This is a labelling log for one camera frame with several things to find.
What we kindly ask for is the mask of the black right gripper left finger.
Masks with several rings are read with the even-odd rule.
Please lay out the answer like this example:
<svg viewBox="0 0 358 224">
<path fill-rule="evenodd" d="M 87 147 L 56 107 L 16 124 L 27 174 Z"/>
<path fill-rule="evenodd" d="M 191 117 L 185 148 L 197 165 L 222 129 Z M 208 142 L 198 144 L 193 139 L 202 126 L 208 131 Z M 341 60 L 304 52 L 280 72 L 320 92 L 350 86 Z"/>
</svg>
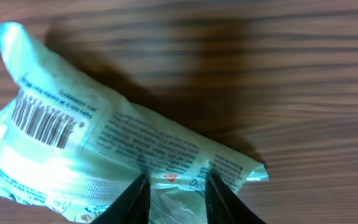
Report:
<svg viewBox="0 0 358 224">
<path fill-rule="evenodd" d="M 148 224 L 149 211 L 150 181 L 141 174 L 91 224 Z"/>
</svg>

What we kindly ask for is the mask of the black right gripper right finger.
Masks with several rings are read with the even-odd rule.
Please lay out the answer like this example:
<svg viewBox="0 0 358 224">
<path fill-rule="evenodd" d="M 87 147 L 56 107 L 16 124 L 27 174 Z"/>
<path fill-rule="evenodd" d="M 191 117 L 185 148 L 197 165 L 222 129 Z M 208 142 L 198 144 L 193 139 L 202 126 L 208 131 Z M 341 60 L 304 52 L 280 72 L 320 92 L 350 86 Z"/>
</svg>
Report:
<svg viewBox="0 0 358 224">
<path fill-rule="evenodd" d="M 217 173 L 209 173 L 205 191 L 208 224 L 266 224 L 241 201 Z"/>
</svg>

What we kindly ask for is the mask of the white snack packet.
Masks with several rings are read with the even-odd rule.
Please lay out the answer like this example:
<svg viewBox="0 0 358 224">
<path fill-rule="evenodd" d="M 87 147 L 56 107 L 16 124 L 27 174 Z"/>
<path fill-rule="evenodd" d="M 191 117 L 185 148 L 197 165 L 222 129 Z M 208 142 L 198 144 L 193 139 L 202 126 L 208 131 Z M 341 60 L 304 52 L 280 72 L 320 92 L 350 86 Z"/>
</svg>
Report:
<svg viewBox="0 0 358 224">
<path fill-rule="evenodd" d="M 210 172 L 234 193 L 269 178 L 262 163 L 96 82 L 22 24 L 0 24 L 0 53 L 19 87 L 0 110 L 0 197 L 91 223 L 146 174 L 149 223 L 206 223 Z"/>
</svg>

